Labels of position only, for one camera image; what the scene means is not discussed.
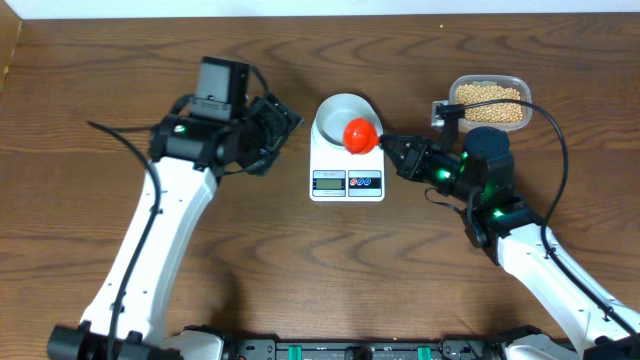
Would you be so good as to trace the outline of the red plastic scoop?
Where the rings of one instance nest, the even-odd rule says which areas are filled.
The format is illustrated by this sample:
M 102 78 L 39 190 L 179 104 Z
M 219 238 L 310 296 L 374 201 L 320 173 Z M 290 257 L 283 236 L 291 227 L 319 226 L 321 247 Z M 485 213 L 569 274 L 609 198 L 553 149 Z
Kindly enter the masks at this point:
M 364 155 L 379 145 L 379 135 L 371 122 L 359 117 L 345 126 L 342 143 L 350 154 Z

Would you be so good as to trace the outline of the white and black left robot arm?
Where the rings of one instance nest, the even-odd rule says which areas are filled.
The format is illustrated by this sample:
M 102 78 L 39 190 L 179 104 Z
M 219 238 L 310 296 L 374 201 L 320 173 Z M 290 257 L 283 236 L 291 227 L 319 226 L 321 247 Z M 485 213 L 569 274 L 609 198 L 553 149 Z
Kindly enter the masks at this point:
M 205 326 L 176 336 L 165 331 L 176 275 L 193 231 L 220 181 L 238 173 L 263 176 L 302 118 L 270 89 L 248 97 L 256 66 L 205 57 L 194 93 L 181 96 L 150 127 L 149 152 L 125 129 L 100 125 L 143 164 L 145 178 L 114 263 L 76 327 L 57 325 L 51 359 L 232 359 L 234 345 Z

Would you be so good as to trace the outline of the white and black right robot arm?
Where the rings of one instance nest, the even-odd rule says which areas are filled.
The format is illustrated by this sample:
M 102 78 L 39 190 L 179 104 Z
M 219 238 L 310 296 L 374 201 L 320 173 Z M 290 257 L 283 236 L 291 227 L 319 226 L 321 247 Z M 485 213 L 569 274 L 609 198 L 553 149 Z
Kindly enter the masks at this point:
M 505 132 L 471 130 L 461 155 L 422 136 L 383 135 L 399 176 L 465 202 L 459 214 L 474 247 L 521 282 L 556 321 L 576 359 L 636 359 L 639 314 L 616 300 L 554 237 L 548 217 L 515 191 Z

